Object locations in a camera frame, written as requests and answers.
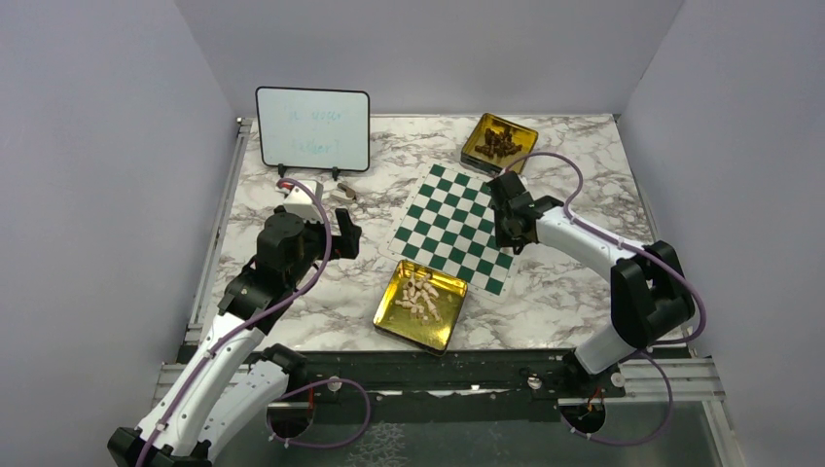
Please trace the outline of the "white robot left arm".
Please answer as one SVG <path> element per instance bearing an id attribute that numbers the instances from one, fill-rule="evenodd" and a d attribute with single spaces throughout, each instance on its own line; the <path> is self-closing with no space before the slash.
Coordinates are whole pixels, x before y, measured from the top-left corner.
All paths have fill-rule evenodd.
<path id="1" fill-rule="evenodd" d="M 211 466 L 226 444 L 277 398 L 305 390 L 304 357 L 282 344 L 267 348 L 237 384 L 231 380 L 288 307 L 329 261 L 354 260 L 362 230 L 345 208 L 340 232 L 274 209 L 256 254 L 225 289 L 197 351 L 161 401 L 134 428 L 117 429 L 107 449 L 119 466 Z"/>

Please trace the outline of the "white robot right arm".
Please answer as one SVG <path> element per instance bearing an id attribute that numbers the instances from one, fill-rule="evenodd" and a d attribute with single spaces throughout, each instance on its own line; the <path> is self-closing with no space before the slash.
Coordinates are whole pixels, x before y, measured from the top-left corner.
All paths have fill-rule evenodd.
<path id="1" fill-rule="evenodd" d="M 515 254 L 528 244 L 553 248 L 593 270 L 610 287 L 608 324 L 562 358 L 561 382 L 569 393 L 588 394 L 610 367 L 695 315 L 695 299 L 670 244 L 625 240 L 591 225 L 557 198 L 534 198 L 513 171 L 486 186 L 497 247 Z"/>

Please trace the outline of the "gold tin dark pieces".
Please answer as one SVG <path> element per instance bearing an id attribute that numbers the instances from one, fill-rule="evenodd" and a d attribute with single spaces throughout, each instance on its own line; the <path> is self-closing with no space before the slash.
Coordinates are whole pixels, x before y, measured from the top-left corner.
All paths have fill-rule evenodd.
<path id="1" fill-rule="evenodd" d="M 535 129 L 484 113 L 460 150 L 460 163 L 490 176 L 507 167 L 521 174 L 521 157 L 533 151 L 538 139 Z"/>

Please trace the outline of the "pile of dark chess pieces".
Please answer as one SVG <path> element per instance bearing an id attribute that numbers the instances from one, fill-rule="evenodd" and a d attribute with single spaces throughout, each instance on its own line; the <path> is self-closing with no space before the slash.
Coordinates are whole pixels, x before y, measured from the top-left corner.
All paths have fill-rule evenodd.
<path id="1" fill-rule="evenodd" d="M 475 150 L 493 159 L 510 157 L 522 150 L 521 144 L 513 141 L 512 129 L 505 126 L 500 132 L 489 127 L 484 130 L 484 141 Z"/>

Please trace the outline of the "green white chess board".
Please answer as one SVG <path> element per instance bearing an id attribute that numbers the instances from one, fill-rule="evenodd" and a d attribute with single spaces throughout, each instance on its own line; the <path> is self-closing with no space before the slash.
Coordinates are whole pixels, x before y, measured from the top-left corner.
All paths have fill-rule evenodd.
<path id="1" fill-rule="evenodd" d="M 505 302 L 519 260 L 510 248 L 497 247 L 488 180 L 459 167 L 421 165 L 380 252 L 457 277 L 474 294 Z"/>

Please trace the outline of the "gold tin white pieces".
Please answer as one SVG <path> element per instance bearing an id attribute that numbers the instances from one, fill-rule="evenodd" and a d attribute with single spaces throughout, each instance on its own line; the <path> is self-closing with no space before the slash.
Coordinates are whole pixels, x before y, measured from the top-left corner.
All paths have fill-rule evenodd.
<path id="1" fill-rule="evenodd" d="M 409 260 L 397 263 L 377 306 L 377 331 L 442 356 L 468 294 L 466 281 Z"/>

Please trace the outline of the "small tan clip object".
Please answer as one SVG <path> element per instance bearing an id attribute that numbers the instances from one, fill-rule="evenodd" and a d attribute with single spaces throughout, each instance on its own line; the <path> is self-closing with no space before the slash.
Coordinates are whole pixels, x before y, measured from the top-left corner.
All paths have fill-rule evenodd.
<path id="1" fill-rule="evenodd" d="M 344 203 L 351 203 L 357 200 L 357 193 L 344 183 L 338 183 L 331 197 Z"/>

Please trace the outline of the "small whiteboard on stand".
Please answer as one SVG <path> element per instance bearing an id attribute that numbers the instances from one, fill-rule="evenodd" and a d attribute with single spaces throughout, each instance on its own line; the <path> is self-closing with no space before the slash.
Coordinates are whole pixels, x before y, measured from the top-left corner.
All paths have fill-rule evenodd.
<path id="1" fill-rule="evenodd" d="M 363 173 L 370 168 L 371 99 L 363 90 L 259 87 L 262 163 L 288 169 Z"/>

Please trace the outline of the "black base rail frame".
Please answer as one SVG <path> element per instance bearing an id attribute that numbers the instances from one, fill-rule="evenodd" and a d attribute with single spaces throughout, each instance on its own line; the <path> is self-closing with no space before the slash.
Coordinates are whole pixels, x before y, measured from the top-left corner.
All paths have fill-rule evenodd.
<path id="1" fill-rule="evenodd" d="M 680 349 L 657 352 L 656 362 L 636 356 L 597 377 L 574 378 L 564 350 L 458 350 L 443 356 L 423 351 L 308 351 L 290 376 L 288 390 L 320 387 L 274 404 L 276 417 L 317 424 L 361 419 L 371 400 L 373 421 L 429 423 L 567 417 L 593 427 L 620 404 L 706 402 L 725 391 L 708 358 Z"/>

